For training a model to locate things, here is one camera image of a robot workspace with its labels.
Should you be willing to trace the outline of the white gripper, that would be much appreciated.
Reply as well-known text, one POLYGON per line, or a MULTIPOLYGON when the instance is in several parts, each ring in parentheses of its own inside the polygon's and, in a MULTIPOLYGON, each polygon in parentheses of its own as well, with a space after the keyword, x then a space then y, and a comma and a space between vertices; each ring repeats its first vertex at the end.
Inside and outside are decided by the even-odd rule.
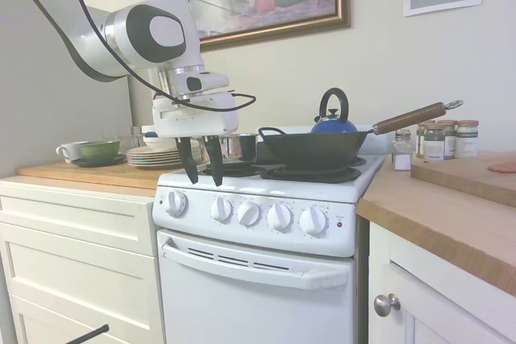
POLYGON ((204 136, 203 143, 210 159, 210 173, 216 186, 223 183, 223 155, 219 138, 236 132, 239 127, 237 111, 211 112, 174 105, 167 98, 160 97, 152 103, 152 117, 155 132, 160 138, 176 138, 177 151, 182 167, 192 184, 198 182, 190 138, 204 136))

